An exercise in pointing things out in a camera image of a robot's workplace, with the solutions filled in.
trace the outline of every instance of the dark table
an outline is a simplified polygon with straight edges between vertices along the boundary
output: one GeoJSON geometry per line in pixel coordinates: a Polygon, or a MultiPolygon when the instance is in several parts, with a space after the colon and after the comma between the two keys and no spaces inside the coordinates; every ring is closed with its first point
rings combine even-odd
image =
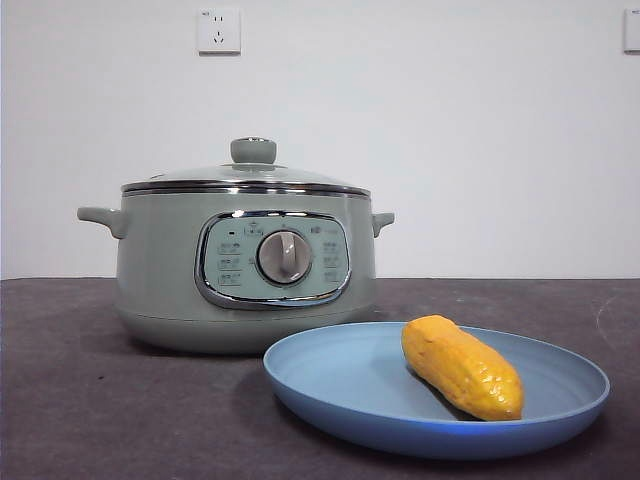
{"type": "Polygon", "coordinates": [[[609,375],[571,441],[485,462],[423,460],[335,439],[274,397],[261,358],[132,340],[113,279],[2,282],[2,478],[637,478],[640,280],[378,280],[373,320],[440,312],[566,347],[609,375]]]}

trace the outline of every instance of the blue plate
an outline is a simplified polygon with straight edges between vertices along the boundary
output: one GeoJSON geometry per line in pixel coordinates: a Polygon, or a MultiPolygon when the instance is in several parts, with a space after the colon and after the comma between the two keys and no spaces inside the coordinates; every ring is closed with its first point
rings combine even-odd
{"type": "Polygon", "coordinates": [[[522,420],[474,420],[412,373],[400,343],[404,325],[336,325],[280,340],[264,356],[276,395],[336,437],[458,460],[510,457],[562,443],[595,420],[609,395],[605,373],[580,355],[531,338],[462,327],[511,362],[525,389],[522,420]]]}

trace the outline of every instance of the pot handle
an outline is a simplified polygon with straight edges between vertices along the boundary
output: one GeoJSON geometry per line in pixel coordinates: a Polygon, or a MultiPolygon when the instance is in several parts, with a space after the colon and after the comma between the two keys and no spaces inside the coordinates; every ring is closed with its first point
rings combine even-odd
{"type": "Polygon", "coordinates": [[[125,214],[113,208],[80,207],[78,220],[94,222],[104,225],[111,230],[113,238],[124,238],[127,234],[127,221],[125,214]]]}
{"type": "Polygon", "coordinates": [[[373,238],[378,238],[382,227],[391,225],[396,219],[395,213],[374,213],[371,215],[371,223],[373,224],[373,238]]]}

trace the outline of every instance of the plate rim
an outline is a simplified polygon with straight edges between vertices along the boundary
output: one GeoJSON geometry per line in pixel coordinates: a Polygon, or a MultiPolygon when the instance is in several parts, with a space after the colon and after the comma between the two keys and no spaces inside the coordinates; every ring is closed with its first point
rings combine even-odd
{"type": "Polygon", "coordinates": [[[295,341],[295,340],[291,340],[294,337],[298,337],[298,336],[304,336],[304,335],[308,335],[311,332],[317,333],[317,331],[319,330],[327,330],[327,329],[333,329],[333,328],[345,328],[345,327],[356,327],[356,328],[367,328],[367,327],[372,327],[372,326],[381,326],[381,325],[387,325],[387,326],[397,326],[399,327],[400,325],[404,325],[408,323],[408,321],[384,321],[384,322],[356,322],[356,323],[342,323],[342,324],[337,324],[337,325],[327,325],[324,327],[318,327],[318,328],[311,328],[308,330],[303,330],[301,332],[297,332],[294,333],[292,335],[289,335],[287,337],[284,337],[280,340],[278,340],[277,342],[275,342],[274,344],[272,344],[264,353],[264,356],[262,358],[262,364],[265,368],[265,370],[267,371],[269,377],[274,380],[277,381],[280,385],[282,385],[283,387],[288,388],[289,390],[295,392],[298,395],[301,395],[307,399],[313,400],[315,402],[319,402],[325,405],[330,405],[333,408],[340,408],[343,410],[347,410],[350,412],[354,412],[357,414],[364,414],[364,415],[369,415],[369,416],[373,416],[373,417],[377,417],[377,418],[382,418],[382,419],[387,419],[387,420],[393,420],[393,421],[400,421],[400,422],[422,422],[422,423],[429,423],[429,424],[433,424],[433,425],[442,425],[442,426],[446,426],[446,425],[460,425],[460,424],[465,424],[465,425],[469,425],[469,426],[492,426],[492,425],[501,425],[501,426],[513,426],[513,427],[517,427],[517,426],[524,426],[524,425],[539,425],[539,424],[544,424],[544,423],[549,423],[549,422],[555,422],[558,420],[566,420],[569,418],[573,418],[575,416],[578,416],[580,414],[583,414],[585,412],[591,411],[595,408],[597,408],[598,406],[601,406],[604,404],[604,402],[606,401],[606,399],[608,398],[610,392],[611,392],[611,382],[609,381],[609,377],[607,376],[607,374],[604,372],[604,370],[602,370],[595,362],[589,360],[588,358],[580,355],[579,353],[575,353],[572,352],[571,350],[568,350],[564,347],[560,347],[558,345],[554,345],[552,343],[549,342],[545,342],[543,340],[538,340],[532,337],[527,337],[524,335],[518,335],[516,333],[510,333],[510,332],[503,332],[500,330],[492,330],[492,329],[488,329],[488,328],[480,328],[480,327],[471,327],[471,326],[467,326],[467,325],[458,325],[461,328],[464,328],[466,330],[472,330],[472,331],[482,331],[482,332],[489,332],[489,333],[498,333],[501,335],[508,335],[508,336],[512,336],[512,337],[517,337],[519,339],[524,339],[527,341],[532,341],[532,342],[536,342],[536,343],[541,343],[543,345],[546,345],[548,347],[554,348],[554,349],[558,349],[563,351],[564,353],[568,353],[569,355],[573,356],[573,357],[577,357],[579,360],[582,360],[583,362],[586,362],[587,364],[589,364],[591,367],[593,367],[595,369],[596,372],[598,372],[598,374],[604,379],[605,382],[605,388],[603,393],[596,399],[593,400],[592,402],[589,402],[579,408],[570,410],[566,413],[560,413],[560,414],[555,414],[555,415],[547,415],[544,417],[537,417],[537,418],[530,418],[530,419],[520,419],[520,420],[441,420],[441,419],[435,419],[435,418],[427,418],[427,417],[411,417],[411,416],[401,416],[401,415],[385,415],[385,414],[380,414],[378,412],[373,412],[373,411],[369,411],[369,410],[365,410],[365,409],[355,409],[352,407],[347,407],[344,405],[339,405],[335,402],[331,402],[331,401],[327,401],[327,400],[322,400],[319,399],[317,397],[314,397],[312,395],[309,395],[308,393],[302,392],[297,388],[291,387],[290,385],[287,385],[287,383],[285,383],[278,375],[275,374],[275,372],[273,371],[273,368],[269,365],[269,358],[274,355],[274,351],[277,348],[281,348],[281,345],[285,342],[290,342],[290,341],[295,341]]]}

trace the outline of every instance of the electrical outlet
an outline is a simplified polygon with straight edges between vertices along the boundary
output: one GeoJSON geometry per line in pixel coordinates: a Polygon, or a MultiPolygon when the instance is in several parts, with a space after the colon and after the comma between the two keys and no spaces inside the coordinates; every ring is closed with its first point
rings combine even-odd
{"type": "Polygon", "coordinates": [[[233,7],[198,11],[198,51],[240,53],[240,10],[233,7]]]}

